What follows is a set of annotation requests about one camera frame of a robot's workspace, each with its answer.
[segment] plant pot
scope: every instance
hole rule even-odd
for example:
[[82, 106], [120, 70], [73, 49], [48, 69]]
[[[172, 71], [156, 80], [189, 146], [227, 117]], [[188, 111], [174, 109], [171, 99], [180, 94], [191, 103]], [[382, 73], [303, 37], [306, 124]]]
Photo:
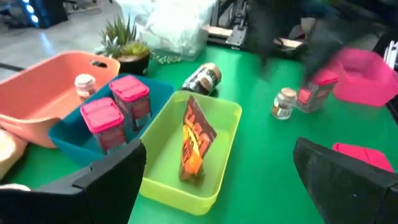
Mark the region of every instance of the plant pot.
[[133, 75], [145, 75], [149, 65], [150, 55], [146, 55], [138, 60], [126, 61], [120, 60], [119, 73], [129, 73]]

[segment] salmon basket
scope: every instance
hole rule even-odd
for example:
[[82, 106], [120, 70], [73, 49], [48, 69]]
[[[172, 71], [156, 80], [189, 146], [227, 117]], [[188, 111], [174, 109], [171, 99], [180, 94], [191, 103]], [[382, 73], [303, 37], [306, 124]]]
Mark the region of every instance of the salmon basket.
[[83, 103], [76, 76], [95, 77], [99, 90], [118, 75], [118, 61], [69, 51], [33, 65], [0, 82], [0, 127], [43, 147], [55, 148], [49, 129]]

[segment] chip bag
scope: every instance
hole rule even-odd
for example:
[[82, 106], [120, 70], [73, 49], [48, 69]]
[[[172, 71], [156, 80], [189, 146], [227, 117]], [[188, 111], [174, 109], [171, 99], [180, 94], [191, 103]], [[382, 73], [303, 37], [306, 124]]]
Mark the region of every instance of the chip bag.
[[203, 158], [217, 133], [208, 123], [198, 103], [190, 96], [183, 117], [183, 145], [181, 153], [181, 181], [199, 184], [204, 178]]

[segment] pink plastic bowl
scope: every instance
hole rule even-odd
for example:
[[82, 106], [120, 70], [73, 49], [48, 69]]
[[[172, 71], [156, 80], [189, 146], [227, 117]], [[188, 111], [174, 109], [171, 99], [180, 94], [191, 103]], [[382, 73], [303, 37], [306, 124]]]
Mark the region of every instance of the pink plastic bowl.
[[338, 75], [333, 90], [339, 100], [384, 106], [398, 94], [398, 75], [374, 52], [344, 49], [328, 66]]

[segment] small glass jar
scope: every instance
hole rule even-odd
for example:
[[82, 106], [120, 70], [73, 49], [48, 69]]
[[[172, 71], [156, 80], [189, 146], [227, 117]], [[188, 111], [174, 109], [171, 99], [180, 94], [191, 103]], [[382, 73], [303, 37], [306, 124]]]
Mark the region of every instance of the small glass jar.
[[274, 99], [271, 113], [277, 119], [285, 120], [290, 117], [297, 101], [297, 93], [291, 88], [283, 88]]
[[75, 79], [76, 92], [82, 100], [93, 95], [95, 90], [95, 78], [89, 74], [78, 75]]

